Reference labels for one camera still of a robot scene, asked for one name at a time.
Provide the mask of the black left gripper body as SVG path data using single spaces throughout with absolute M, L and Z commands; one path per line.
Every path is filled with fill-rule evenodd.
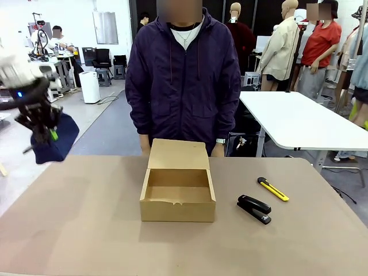
M 13 97 L 10 108 L 20 111 L 15 120 L 31 131 L 53 129 L 59 123 L 62 108 L 53 107 L 47 98 L 51 81 L 55 78 L 42 77 L 27 86 L 8 88 Z

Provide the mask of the person's right hand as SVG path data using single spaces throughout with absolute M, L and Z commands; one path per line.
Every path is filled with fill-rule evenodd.
M 150 139 L 148 135 L 139 135 L 141 153 L 144 156 L 149 156 L 151 152 Z

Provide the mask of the person's left hand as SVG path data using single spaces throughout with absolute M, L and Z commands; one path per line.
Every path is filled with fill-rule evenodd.
M 225 156 L 225 147 L 224 144 L 216 143 L 214 146 L 211 157 L 223 158 Z

